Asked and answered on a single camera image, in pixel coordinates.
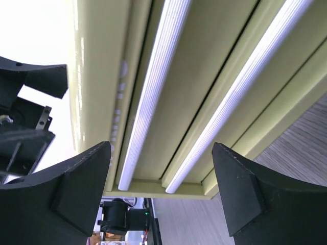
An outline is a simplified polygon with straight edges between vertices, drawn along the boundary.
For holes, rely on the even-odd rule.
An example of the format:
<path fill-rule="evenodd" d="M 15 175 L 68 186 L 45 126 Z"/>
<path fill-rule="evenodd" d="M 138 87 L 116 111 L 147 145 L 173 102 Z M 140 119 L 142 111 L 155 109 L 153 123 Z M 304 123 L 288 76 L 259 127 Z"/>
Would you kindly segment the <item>green metal drawer toolbox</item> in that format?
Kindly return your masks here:
<path fill-rule="evenodd" d="M 209 200 L 212 147 L 256 158 L 326 93 L 326 1 L 69 1 L 76 153 L 105 196 Z"/>

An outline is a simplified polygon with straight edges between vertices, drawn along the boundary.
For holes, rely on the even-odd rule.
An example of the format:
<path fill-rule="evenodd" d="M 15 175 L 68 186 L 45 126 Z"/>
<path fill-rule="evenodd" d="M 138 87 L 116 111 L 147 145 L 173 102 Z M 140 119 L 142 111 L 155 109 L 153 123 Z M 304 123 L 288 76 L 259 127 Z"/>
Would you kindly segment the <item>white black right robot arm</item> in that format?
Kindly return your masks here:
<path fill-rule="evenodd" d="M 1 185 L 1 244 L 86 244 L 103 232 L 150 226 L 144 209 L 101 202 L 110 143 Z M 212 157 L 235 244 L 326 244 L 326 187 L 280 174 L 221 143 Z M 103 220 L 97 221 L 98 208 Z"/>

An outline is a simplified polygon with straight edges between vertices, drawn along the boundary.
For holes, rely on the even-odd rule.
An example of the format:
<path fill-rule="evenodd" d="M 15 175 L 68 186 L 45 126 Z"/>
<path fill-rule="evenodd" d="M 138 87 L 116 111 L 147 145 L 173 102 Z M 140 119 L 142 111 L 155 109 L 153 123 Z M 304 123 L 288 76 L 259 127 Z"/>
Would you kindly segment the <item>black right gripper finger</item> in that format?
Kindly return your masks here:
<path fill-rule="evenodd" d="M 221 143 L 212 157 L 235 244 L 326 244 L 326 187 L 280 174 Z"/>

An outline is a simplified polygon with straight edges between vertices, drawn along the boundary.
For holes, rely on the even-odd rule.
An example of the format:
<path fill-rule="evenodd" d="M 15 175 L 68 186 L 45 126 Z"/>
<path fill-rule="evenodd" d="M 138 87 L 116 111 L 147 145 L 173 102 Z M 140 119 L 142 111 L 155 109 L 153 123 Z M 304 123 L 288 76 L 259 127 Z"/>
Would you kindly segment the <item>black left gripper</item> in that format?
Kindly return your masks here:
<path fill-rule="evenodd" d="M 59 99 L 68 90 L 65 64 L 1 57 L 1 73 L 25 75 L 26 86 Z M 18 96 L 1 99 L 1 183 L 20 177 L 1 186 L 1 244 L 86 244 L 93 233 L 110 143 L 31 174 L 55 138 L 51 110 Z"/>

